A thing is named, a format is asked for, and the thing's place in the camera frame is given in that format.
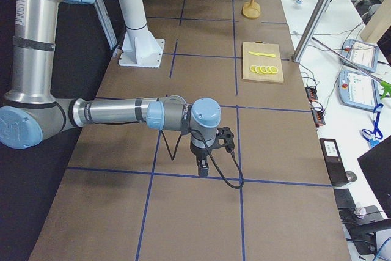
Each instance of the black monitor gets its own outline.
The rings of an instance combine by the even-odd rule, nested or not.
[[[376,253],[376,232],[391,229],[391,136],[358,158],[361,170],[378,199],[387,219],[375,206],[366,207],[364,219],[354,216],[352,209],[340,212],[341,220],[361,255]]]
[[[359,159],[362,172],[384,213],[391,218],[391,136]]]

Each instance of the white table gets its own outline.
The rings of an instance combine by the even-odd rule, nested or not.
[[[296,0],[282,0],[290,32],[292,33],[291,38],[294,47],[297,47],[300,40],[300,36],[294,35],[294,33],[302,34],[304,32],[317,1],[304,0],[301,5],[297,5]],[[332,0],[329,8],[322,16],[315,33],[341,33],[353,29],[361,22],[361,17],[350,0]],[[363,26],[363,24],[358,26],[352,31],[349,37],[361,40],[359,32]],[[337,49],[342,47],[342,43],[349,33],[317,35],[315,37],[331,48]],[[310,44],[322,48],[316,42],[310,42]],[[379,55],[379,60],[387,62],[383,54]],[[360,135],[360,130],[363,128],[373,128],[372,113],[345,106],[340,102],[338,89],[337,86],[334,88],[334,83],[342,64],[336,55],[309,46],[305,50],[300,63],[311,70],[315,75],[315,79],[320,82],[317,87],[318,99],[324,107],[327,105],[325,116],[326,125],[319,127],[318,137],[336,139],[345,170],[353,171],[357,175],[357,181],[348,186],[344,186],[344,188],[349,188],[356,205],[358,205],[357,203],[360,203],[359,205],[361,206],[375,205],[381,211],[382,208],[369,187],[357,161],[358,157],[370,149],[368,142]],[[301,70],[312,76],[305,68],[301,67]],[[391,68],[387,65],[379,64],[375,75],[390,82]],[[381,102],[384,104],[384,107],[379,121],[379,128],[386,138],[391,135],[391,99],[385,98]],[[348,246],[352,260],[359,260],[359,255],[354,245],[349,243]],[[373,255],[369,255],[367,260],[372,260],[372,258]]]

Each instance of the white pole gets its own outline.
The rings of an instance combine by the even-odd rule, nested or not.
[[[155,39],[148,30],[142,0],[119,0],[126,25],[119,64],[135,67],[159,67],[164,40]]]

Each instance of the wooden stand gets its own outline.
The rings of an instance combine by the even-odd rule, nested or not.
[[[378,11],[373,15],[369,23],[362,30],[362,40],[376,43],[391,26],[391,0],[384,0]]]
[[[261,15],[261,7],[255,2],[255,0],[245,2],[242,8],[242,15],[252,20],[256,19]]]

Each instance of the white label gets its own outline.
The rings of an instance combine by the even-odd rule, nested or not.
[[[26,0],[16,0],[15,24],[26,25]]]
[[[328,157],[338,157],[337,147],[332,141],[325,141],[324,146]]]

